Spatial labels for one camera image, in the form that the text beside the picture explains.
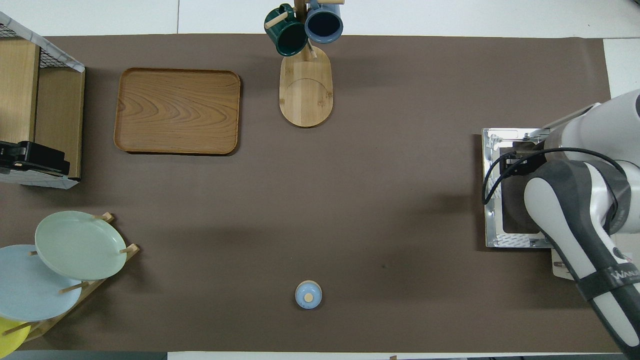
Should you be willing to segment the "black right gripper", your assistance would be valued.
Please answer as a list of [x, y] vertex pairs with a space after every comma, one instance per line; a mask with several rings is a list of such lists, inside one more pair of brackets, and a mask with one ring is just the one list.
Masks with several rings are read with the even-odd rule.
[[[502, 148], [502, 155], [507, 155], [507, 153], [515, 152], [510, 156], [507, 156], [502, 160], [502, 173], [504, 173], [512, 164], [519, 161], [523, 157], [528, 157], [528, 155], [532, 155], [541, 150], [544, 150], [544, 142], [535, 143], [532, 141], [514, 141], [510, 146], [505, 146]], [[535, 155], [531, 157], [529, 160], [521, 162], [519, 166], [517, 166], [514, 170], [510, 171], [507, 175], [510, 176], [525, 176], [527, 174], [533, 173], [537, 170], [538, 167], [542, 166], [547, 161], [546, 156], [544, 154]]]

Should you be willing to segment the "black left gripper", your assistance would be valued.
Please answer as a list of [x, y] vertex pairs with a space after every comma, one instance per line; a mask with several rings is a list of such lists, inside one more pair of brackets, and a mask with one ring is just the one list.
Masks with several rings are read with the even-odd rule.
[[68, 176], [70, 167], [70, 162], [65, 160], [65, 153], [61, 150], [31, 141], [0, 142], [2, 174], [9, 174], [12, 170], [34, 170]]

